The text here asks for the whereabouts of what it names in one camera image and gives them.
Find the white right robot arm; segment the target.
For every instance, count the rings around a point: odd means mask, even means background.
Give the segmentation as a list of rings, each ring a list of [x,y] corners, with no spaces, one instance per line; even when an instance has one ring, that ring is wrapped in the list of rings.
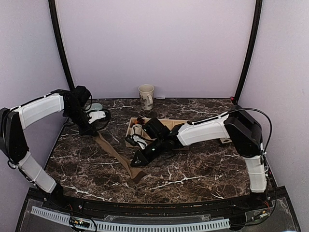
[[[152,142],[135,152],[131,167],[144,167],[164,152],[180,149],[203,141],[229,139],[238,154],[245,160],[253,193],[246,205],[256,210],[265,202],[267,189],[265,155],[267,143],[263,142],[262,126],[249,112],[250,108],[235,105],[231,110],[195,122],[175,125],[172,129],[159,119],[152,118],[142,129]]]

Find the beige ribbed sock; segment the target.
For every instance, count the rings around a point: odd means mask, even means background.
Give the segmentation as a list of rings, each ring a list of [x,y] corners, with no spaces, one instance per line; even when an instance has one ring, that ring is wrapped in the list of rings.
[[[130,175],[132,181],[137,184],[139,183],[143,177],[147,174],[141,168],[133,168],[130,166],[131,161],[122,155],[120,155],[98,132],[97,136],[93,136],[93,140],[98,143],[98,145],[109,154],[110,157],[116,158],[123,167],[127,170]]]

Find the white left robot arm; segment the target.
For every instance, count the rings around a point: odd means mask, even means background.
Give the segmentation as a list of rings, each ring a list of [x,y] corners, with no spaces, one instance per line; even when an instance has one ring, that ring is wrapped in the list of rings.
[[[13,108],[0,111],[0,149],[8,159],[12,169],[19,172],[33,185],[47,194],[49,203],[58,211],[68,207],[68,199],[58,191],[62,186],[54,180],[33,157],[25,131],[32,124],[55,113],[71,120],[78,133],[85,136],[97,136],[96,123],[108,123],[111,113],[98,103],[90,103],[90,91],[84,86],[73,90],[57,89],[44,96]]]

